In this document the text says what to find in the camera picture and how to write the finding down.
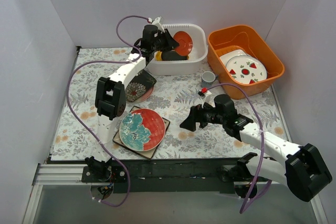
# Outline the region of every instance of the table surface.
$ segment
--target table surface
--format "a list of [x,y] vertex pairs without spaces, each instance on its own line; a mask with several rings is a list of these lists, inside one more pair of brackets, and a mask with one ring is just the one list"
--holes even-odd
[[[130,48],[80,49],[76,66],[92,60],[126,60],[129,54]],[[97,132],[98,127],[98,115],[95,108],[97,81],[100,77],[111,75],[119,67],[119,64],[94,63],[78,70],[72,79],[71,105],[94,132]],[[256,148],[228,136],[220,125],[209,124],[206,128],[197,129],[195,132],[179,128],[179,124],[188,116],[190,107],[202,102],[197,91],[201,88],[201,74],[204,71],[211,71],[207,61],[202,63],[202,67],[195,74],[154,76],[157,83],[152,95],[141,103],[128,103],[124,114],[115,119],[119,120],[117,128],[119,128],[120,120],[136,105],[155,110],[171,121],[153,159],[242,157],[248,152],[259,153]],[[224,90],[222,87],[217,87],[211,92],[214,98],[215,95],[224,93]],[[271,88],[250,99],[261,117],[263,127],[287,140],[284,123]],[[256,121],[246,99],[235,101],[235,106],[238,113]],[[90,157],[97,147],[101,148],[96,144],[92,135],[71,114],[65,102],[51,147],[51,160],[82,161]],[[143,158],[112,141],[106,147],[119,159]]]

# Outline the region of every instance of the plate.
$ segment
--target plate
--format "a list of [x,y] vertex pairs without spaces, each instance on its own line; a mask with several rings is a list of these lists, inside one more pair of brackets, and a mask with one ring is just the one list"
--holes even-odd
[[181,56],[187,56],[193,49],[193,40],[185,31],[178,31],[173,39],[175,39],[180,46],[175,48],[175,51]]
[[128,113],[121,121],[120,140],[129,149],[137,152],[157,147],[165,134],[162,117],[153,110],[138,109]]
[[233,57],[227,62],[226,69],[235,81],[242,84],[253,84],[267,79],[265,66],[251,55]]
[[242,51],[241,49],[237,49],[237,50],[234,50],[232,52],[228,52],[227,54],[224,54],[224,55],[220,56],[220,60],[226,66],[226,64],[229,60],[231,60],[233,57],[239,56],[239,55],[246,55],[246,53],[244,51]]
[[129,102],[129,103],[139,103],[139,102],[143,102],[145,100],[147,100],[151,94],[154,91],[154,87],[151,87],[143,96],[139,97],[138,99],[136,99],[134,102]]

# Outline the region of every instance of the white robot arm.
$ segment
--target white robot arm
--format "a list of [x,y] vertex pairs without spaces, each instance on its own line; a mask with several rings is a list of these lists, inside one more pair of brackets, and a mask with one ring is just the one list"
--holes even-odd
[[[142,57],[139,58],[137,51],[132,50],[128,58],[130,63],[122,65],[107,78],[101,77],[98,80],[95,106],[98,112],[98,138],[103,144],[112,140],[118,122],[114,118],[121,116],[125,110],[125,87],[153,59],[156,51],[171,51],[179,46],[162,26],[162,17],[153,21],[149,19],[149,22],[151,24],[144,27],[142,38],[134,44],[141,50]],[[93,156],[100,162],[111,158],[99,144]]]
[[[208,103],[191,107],[189,116],[180,127],[195,131],[196,122],[200,123],[200,128],[208,123],[221,124],[228,135],[261,149],[259,126],[238,114],[228,95],[220,94],[214,101],[215,107]],[[332,181],[321,154],[311,144],[300,146],[264,132],[264,150],[273,159],[263,159],[258,176],[288,186],[303,201],[310,201]],[[227,176],[251,178],[256,174],[259,159],[256,153],[248,153],[227,172]]]

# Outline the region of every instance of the orange plastic basin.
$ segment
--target orange plastic basin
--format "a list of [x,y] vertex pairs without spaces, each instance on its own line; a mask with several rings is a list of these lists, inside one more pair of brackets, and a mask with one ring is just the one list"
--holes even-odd
[[[208,44],[207,59],[214,73],[219,75],[219,81],[221,83],[235,84],[242,88],[249,96],[264,92],[285,71],[284,64],[282,64],[257,32],[249,26],[238,25],[214,31],[208,37]],[[252,84],[242,84],[231,77],[231,74],[220,60],[220,56],[237,49],[241,49],[261,61],[267,70],[266,80]],[[222,87],[232,99],[239,100],[245,97],[235,87]]]

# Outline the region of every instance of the red plate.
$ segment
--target red plate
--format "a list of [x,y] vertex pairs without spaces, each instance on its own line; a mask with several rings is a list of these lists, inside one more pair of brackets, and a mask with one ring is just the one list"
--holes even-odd
[[120,140],[129,149],[145,152],[160,144],[165,134],[165,125],[155,111],[138,109],[124,117],[119,134]]
[[180,46],[175,48],[175,51],[179,55],[187,56],[188,54],[190,54],[191,50],[193,49],[193,40],[191,39],[189,34],[184,31],[178,31],[174,35],[173,39],[175,39],[180,44]]

